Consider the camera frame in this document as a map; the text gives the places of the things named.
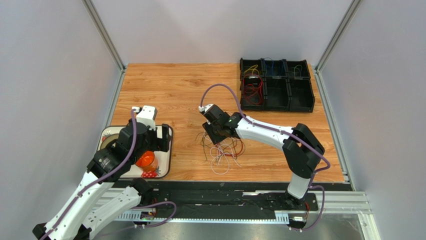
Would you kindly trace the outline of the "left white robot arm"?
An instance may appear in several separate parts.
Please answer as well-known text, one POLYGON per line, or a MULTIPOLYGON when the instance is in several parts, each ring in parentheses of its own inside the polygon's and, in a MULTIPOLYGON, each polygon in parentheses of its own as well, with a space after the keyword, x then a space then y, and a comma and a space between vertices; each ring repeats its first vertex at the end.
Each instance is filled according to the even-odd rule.
POLYGON ((55 217, 37 224, 32 233, 38 240, 92 240, 116 217, 133 207, 154 202, 153 187, 135 178, 112 200, 98 209, 95 204, 146 152, 165 152, 171 146, 167 124, 150 128, 140 122, 123 127, 118 138, 97 151, 78 188, 55 217))

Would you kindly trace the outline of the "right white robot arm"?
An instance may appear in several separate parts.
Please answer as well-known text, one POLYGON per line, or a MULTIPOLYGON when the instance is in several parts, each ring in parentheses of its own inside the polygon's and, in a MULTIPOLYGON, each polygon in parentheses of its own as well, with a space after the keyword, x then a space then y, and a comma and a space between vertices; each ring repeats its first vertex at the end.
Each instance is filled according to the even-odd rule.
POLYGON ((306 125, 273 125, 239 112, 230 115, 215 104, 200 106, 198 110, 206 118, 202 126, 214 144, 227 138, 237 138, 257 141, 282 151, 292 172, 286 192, 294 200, 305 197, 325 153, 322 144, 306 125))

